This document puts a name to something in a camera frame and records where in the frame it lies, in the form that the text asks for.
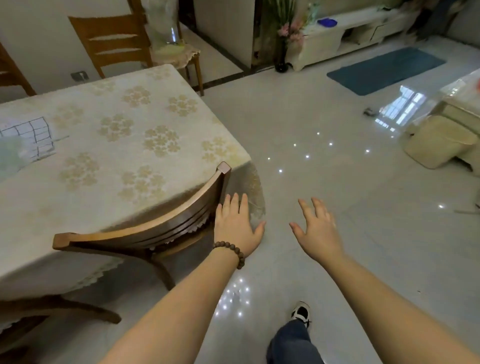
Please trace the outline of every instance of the white sneaker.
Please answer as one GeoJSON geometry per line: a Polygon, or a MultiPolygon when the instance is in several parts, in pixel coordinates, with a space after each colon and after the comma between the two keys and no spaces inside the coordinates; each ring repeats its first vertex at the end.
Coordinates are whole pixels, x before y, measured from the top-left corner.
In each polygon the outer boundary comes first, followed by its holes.
{"type": "Polygon", "coordinates": [[[308,328],[312,322],[310,320],[310,306],[303,301],[299,301],[297,307],[295,307],[292,312],[292,318],[290,320],[300,320],[305,327],[308,328]]]}

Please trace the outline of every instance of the wooden bead bracelet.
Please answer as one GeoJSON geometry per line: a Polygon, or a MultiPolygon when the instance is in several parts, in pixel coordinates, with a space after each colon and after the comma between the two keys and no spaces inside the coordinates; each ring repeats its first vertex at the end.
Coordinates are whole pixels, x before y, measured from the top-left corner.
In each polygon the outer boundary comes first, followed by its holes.
{"type": "Polygon", "coordinates": [[[245,256],[240,251],[240,248],[235,247],[235,244],[230,244],[229,242],[216,242],[213,244],[213,249],[219,248],[221,246],[232,250],[236,255],[239,256],[239,264],[237,266],[237,269],[241,269],[245,265],[245,256]]]}

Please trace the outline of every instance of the finger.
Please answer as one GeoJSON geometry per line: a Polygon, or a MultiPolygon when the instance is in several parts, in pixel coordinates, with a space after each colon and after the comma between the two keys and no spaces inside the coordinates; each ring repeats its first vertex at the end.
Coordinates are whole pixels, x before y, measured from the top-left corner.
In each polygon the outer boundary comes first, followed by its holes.
{"type": "Polygon", "coordinates": [[[300,242],[300,240],[305,236],[305,233],[296,222],[291,222],[289,225],[292,228],[293,235],[295,235],[297,241],[300,242]]]}
{"type": "Polygon", "coordinates": [[[222,216],[227,217],[229,212],[230,212],[230,195],[227,194],[225,196],[225,201],[223,203],[222,216]]]}
{"type": "Polygon", "coordinates": [[[262,221],[260,224],[258,224],[257,228],[255,229],[255,232],[253,233],[253,236],[255,237],[255,240],[260,243],[262,241],[262,238],[264,236],[265,232],[265,225],[267,224],[266,221],[262,221]]]}
{"type": "Polygon", "coordinates": [[[230,214],[238,214],[239,213],[239,194],[234,193],[232,201],[230,202],[230,214]]]}
{"type": "Polygon", "coordinates": [[[305,202],[305,200],[302,200],[301,198],[299,199],[299,204],[301,207],[301,210],[303,212],[303,215],[305,217],[305,220],[307,220],[307,224],[309,221],[312,221],[315,218],[315,215],[312,212],[312,209],[308,204],[305,202]]]}
{"type": "Polygon", "coordinates": [[[244,215],[249,217],[250,214],[248,212],[248,196],[247,194],[243,194],[241,197],[241,204],[240,204],[240,215],[244,215]]]}
{"type": "Polygon", "coordinates": [[[335,216],[331,212],[327,212],[327,219],[332,223],[333,226],[336,227],[335,216]]]}
{"type": "Polygon", "coordinates": [[[218,204],[215,212],[215,224],[218,224],[222,219],[222,204],[218,204]]]}
{"type": "Polygon", "coordinates": [[[318,198],[316,197],[312,197],[312,202],[313,202],[313,206],[315,207],[315,215],[318,217],[318,218],[326,218],[327,217],[327,209],[323,203],[322,200],[319,200],[318,198]]]}

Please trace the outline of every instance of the floor mat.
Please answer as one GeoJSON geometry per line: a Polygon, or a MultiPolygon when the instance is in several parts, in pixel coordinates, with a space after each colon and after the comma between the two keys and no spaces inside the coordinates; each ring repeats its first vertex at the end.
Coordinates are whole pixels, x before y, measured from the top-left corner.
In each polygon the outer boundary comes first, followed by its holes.
{"type": "Polygon", "coordinates": [[[342,67],[327,76],[357,95],[365,96],[444,63],[440,58],[408,47],[342,67]]]}

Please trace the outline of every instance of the pink flower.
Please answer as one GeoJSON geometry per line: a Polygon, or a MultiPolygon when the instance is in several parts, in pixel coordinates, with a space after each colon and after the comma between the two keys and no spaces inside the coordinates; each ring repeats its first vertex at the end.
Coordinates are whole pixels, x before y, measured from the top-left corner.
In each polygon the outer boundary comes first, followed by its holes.
{"type": "Polygon", "coordinates": [[[292,32],[298,32],[303,27],[303,21],[301,18],[297,18],[292,22],[292,26],[290,27],[292,32]]]}
{"type": "Polygon", "coordinates": [[[298,42],[301,46],[303,45],[303,33],[297,32],[290,36],[290,42],[298,42]]]}
{"type": "Polygon", "coordinates": [[[289,30],[290,30],[290,24],[285,23],[285,25],[278,30],[278,35],[279,36],[288,36],[289,30]]]}

